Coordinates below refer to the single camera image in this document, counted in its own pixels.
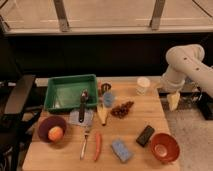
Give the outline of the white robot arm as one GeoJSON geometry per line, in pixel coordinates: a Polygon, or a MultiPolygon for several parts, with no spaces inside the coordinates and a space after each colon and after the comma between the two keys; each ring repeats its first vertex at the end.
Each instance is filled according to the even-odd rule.
{"type": "Polygon", "coordinates": [[[204,56],[204,48],[199,44],[174,46],[166,52],[168,67],[161,76],[161,85],[168,92],[171,111],[178,107],[180,90],[187,77],[213,98],[213,68],[202,62],[204,56]]]}

